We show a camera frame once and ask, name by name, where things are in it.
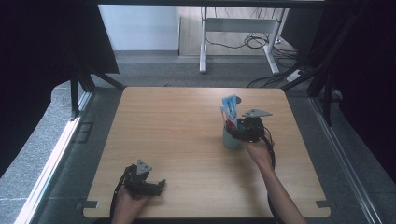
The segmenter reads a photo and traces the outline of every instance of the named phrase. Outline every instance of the desk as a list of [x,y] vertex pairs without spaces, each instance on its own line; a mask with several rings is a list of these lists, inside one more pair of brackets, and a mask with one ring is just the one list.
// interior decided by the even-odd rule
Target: desk
[[92,183],[86,217],[108,217],[124,168],[142,159],[148,182],[166,179],[140,217],[271,217],[261,174],[247,152],[223,146],[221,98],[237,94],[238,114],[251,108],[276,142],[276,173],[305,217],[326,217],[326,197],[291,113],[278,89],[127,88],[120,100]]

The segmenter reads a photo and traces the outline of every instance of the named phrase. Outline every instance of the black curtain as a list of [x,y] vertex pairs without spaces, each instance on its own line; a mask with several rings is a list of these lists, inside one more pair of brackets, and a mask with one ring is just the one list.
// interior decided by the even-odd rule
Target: black curtain
[[371,0],[335,58],[334,85],[348,122],[396,182],[396,16]]
[[54,87],[78,67],[86,75],[119,72],[97,5],[37,2],[0,3],[0,175],[43,117]]

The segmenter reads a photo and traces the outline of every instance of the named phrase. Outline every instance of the gray floor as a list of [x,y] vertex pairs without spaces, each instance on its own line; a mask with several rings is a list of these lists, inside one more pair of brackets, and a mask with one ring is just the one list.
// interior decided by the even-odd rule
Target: gray floor
[[[117,52],[120,75],[111,75],[127,86],[246,87],[249,81],[270,74],[259,57],[210,57],[207,74],[199,74],[196,57],[177,57],[170,52],[131,54]],[[122,91],[97,77],[87,113],[73,143],[64,154],[32,223],[93,223],[82,215],[93,176],[104,149]],[[318,173],[332,213],[309,217],[309,223],[367,223],[361,206],[336,159],[329,139],[319,124],[304,90],[306,83],[287,92],[309,155]],[[70,115],[69,85],[52,94],[52,104],[18,159],[0,180],[0,222],[13,223],[48,155]],[[396,223],[396,187],[345,121],[338,105],[332,105],[333,129],[357,176],[367,189],[383,223]],[[262,220],[252,219],[250,223]],[[191,220],[146,220],[143,223],[191,223]],[[196,220],[195,223],[247,223],[239,219]]]

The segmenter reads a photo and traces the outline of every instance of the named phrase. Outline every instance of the wall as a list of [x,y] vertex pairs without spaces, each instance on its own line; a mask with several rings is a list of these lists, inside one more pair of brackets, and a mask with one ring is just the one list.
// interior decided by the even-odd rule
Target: wall
[[113,50],[178,50],[178,7],[99,6]]

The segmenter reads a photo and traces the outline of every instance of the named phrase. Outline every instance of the cup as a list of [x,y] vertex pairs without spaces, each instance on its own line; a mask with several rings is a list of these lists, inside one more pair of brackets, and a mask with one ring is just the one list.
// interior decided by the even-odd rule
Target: cup
[[228,149],[237,149],[239,145],[241,145],[241,142],[238,139],[233,138],[232,135],[230,135],[225,126],[223,127],[223,145],[227,147]]

